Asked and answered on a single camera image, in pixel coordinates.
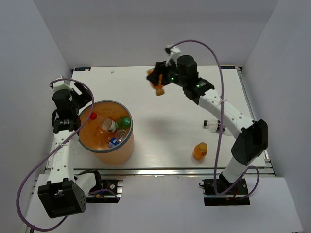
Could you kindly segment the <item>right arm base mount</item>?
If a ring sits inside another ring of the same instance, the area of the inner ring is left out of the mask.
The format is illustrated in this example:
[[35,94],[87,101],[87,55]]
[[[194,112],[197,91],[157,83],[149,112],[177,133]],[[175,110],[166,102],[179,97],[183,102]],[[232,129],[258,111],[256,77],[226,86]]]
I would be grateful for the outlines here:
[[214,192],[213,179],[204,179],[199,183],[203,190],[205,206],[249,206],[248,187],[245,179],[241,179],[230,191],[224,195],[217,195]]

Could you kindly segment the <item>black table label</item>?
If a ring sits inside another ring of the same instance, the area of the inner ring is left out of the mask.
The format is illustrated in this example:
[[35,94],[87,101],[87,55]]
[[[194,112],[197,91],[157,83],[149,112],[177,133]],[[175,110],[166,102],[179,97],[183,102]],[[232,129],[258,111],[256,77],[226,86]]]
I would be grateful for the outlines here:
[[222,65],[220,67],[221,67],[221,69],[236,69],[236,67],[234,65]]
[[76,67],[74,69],[74,72],[86,72],[86,71],[90,71],[91,67]]

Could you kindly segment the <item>orange juice bottle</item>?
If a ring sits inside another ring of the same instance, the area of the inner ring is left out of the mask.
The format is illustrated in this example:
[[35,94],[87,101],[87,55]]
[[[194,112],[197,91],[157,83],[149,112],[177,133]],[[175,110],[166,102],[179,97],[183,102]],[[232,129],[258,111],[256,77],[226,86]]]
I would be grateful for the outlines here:
[[159,76],[159,82],[158,82],[158,86],[153,85],[150,82],[151,87],[155,90],[155,94],[157,96],[162,96],[165,94],[165,90],[163,89],[163,85],[162,85],[162,75]]
[[208,152],[208,146],[205,142],[201,142],[197,144],[192,152],[192,157],[197,160],[201,161],[205,158]]

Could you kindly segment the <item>blue label bottle in bin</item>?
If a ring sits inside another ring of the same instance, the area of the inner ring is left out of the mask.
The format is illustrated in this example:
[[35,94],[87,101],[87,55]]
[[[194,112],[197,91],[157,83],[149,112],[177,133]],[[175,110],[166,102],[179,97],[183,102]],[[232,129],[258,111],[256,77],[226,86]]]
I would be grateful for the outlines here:
[[108,147],[109,148],[113,148],[115,146],[117,146],[120,142],[115,138],[115,137],[112,137],[109,142],[108,142]]

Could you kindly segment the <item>clear bottle red cap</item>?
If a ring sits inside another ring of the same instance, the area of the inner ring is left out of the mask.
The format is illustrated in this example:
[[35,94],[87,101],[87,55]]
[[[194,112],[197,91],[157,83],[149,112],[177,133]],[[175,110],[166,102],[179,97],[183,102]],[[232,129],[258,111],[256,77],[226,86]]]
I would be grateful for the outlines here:
[[111,118],[92,112],[90,115],[90,122],[96,129],[106,131],[108,133],[115,133],[117,131],[115,121]]

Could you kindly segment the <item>orange bin with grey rim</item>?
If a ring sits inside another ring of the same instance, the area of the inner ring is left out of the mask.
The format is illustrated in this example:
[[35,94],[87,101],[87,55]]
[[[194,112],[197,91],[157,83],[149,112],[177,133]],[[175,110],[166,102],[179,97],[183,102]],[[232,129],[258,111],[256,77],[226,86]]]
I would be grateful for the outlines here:
[[[90,122],[92,112],[107,116],[115,122],[120,117],[129,117],[131,119],[131,127],[126,129],[127,137],[113,148],[108,147],[108,142],[115,133],[111,134],[106,131],[96,129]],[[111,165],[118,165],[126,162],[134,151],[134,133],[133,119],[129,110],[121,103],[111,100],[99,101],[94,106],[85,107],[80,112],[80,120],[85,123],[84,127],[79,131],[80,144],[92,152],[99,160]]]

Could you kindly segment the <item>black table label left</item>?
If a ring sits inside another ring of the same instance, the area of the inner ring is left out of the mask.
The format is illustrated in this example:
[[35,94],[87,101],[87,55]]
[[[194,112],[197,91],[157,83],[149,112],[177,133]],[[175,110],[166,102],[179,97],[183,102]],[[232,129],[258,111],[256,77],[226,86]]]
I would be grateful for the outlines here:
[[86,72],[86,71],[90,71],[91,67],[76,67],[74,69],[74,72]]

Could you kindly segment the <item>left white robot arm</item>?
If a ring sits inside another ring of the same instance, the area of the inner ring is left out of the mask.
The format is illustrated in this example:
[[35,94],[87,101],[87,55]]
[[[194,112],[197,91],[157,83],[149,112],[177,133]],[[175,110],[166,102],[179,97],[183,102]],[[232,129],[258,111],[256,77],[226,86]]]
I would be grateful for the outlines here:
[[52,117],[54,146],[52,167],[45,185],[38,188],[38,197],[50,218],[83,213],[86,197],[102,190],[103,182],[97,170],[74,175],[74,149],[78,130],[82,126],[79,110],[92,101],[90,92],[79,83],[78,94],[63,79],[52,84],[52,100],[56,110]]

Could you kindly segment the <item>clear bottle blue label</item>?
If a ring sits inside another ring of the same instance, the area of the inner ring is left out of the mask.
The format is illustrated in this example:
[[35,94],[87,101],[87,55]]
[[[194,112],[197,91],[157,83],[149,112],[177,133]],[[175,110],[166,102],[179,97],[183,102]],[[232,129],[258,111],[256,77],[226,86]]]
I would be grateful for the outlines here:
[[115,133],[115,139],[120,143],[127,137],[128,132],[124,129],[117,130]]

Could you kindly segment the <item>green plastic bottle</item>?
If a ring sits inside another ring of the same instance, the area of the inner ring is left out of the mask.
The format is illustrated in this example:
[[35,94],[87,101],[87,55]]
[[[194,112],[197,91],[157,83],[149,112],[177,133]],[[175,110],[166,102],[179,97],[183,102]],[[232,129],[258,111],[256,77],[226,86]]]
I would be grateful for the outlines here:
[[126,130],[131,127],[131,119],[129,117],[123,116],[120,117],[116,123],[115,127],[117,130]]

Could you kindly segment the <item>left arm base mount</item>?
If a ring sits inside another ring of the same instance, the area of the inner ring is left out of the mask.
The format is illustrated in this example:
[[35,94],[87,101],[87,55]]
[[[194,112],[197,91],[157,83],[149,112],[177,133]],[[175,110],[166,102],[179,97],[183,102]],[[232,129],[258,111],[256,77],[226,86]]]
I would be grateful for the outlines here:
[[121,181],[103,179],[96,169],[82,171],[74,180],[84,191],[87,203],[118,203],[121,198]]

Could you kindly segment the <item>clear bottle black cap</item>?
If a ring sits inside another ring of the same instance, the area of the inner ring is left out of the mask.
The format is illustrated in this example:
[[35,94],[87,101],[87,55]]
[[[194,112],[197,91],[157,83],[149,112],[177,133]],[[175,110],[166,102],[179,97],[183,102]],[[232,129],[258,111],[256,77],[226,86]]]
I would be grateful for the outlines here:
[[[219,133],[221,131],[221,124],[217,119],[205,120],[203,128],[209,130],[211,133]],[[222,127],[222,134],[227,136],[232,135],[225,125]]]

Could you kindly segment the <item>aluminium table edge rail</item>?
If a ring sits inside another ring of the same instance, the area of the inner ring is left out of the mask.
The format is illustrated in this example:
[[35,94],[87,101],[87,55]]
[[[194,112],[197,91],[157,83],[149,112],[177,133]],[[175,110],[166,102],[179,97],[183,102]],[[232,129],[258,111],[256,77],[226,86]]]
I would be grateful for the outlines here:
[[[101,175],[213,175],[213,169],[98,169]],[[275,175],[274,170],[271,167],[258,168],[260,175]],[[256,175],[256,170],[250,168],[247,173],[248,175]]]

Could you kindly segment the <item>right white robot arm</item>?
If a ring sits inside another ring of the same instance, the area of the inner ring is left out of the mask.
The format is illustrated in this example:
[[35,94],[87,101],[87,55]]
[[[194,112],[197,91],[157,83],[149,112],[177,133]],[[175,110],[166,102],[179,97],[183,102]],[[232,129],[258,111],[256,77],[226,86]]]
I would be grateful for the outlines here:
[[248,166],[267,149],[267,123],[262,119],[253,120],[225,101],[214,85],[199,77],[197,63],[192,56],[180,56],[176,62],[156,62],[147,74],[146,79],[155,90],[171,83],[182,87],[188,99],[210,112],[232,133],[235,138],[232,158],[216,181],[219,192],[232,193]]

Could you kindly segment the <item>black table label right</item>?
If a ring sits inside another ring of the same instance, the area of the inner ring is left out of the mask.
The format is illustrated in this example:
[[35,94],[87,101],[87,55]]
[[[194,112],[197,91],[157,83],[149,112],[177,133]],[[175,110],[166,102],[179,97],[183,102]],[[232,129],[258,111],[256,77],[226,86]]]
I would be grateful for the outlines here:
[[220,67],[221,67],[221,69],[236,69],[236,67],[234,65],[222,65]]

